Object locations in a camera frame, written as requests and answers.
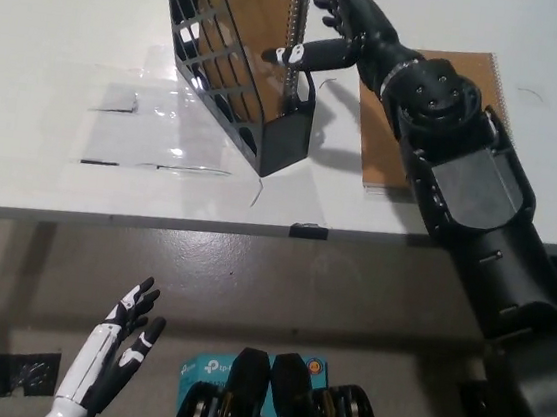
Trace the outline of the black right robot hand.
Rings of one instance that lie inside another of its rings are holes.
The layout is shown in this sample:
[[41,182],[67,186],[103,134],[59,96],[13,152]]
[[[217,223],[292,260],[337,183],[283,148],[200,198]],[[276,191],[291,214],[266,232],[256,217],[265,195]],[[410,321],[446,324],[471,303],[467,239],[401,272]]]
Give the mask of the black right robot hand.
[[344,69],[355,65],[365,86],[380,96],[402,66],[424,57],[402,45],[394,26],[374,0],[313,0],[328,15],[323,24],[335,39],[269,48],[262,60],[296,72]]

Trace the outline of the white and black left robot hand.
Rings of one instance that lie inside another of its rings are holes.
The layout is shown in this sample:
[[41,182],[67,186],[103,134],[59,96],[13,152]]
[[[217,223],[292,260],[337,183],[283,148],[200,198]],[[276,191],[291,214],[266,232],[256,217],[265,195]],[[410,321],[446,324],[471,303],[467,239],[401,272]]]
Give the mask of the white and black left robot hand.
[[129,290],[91,331],[56,391],[53,416],[100,414],[141,367],[166,326],[163,317],[147,317],[160,296],[154,281]]

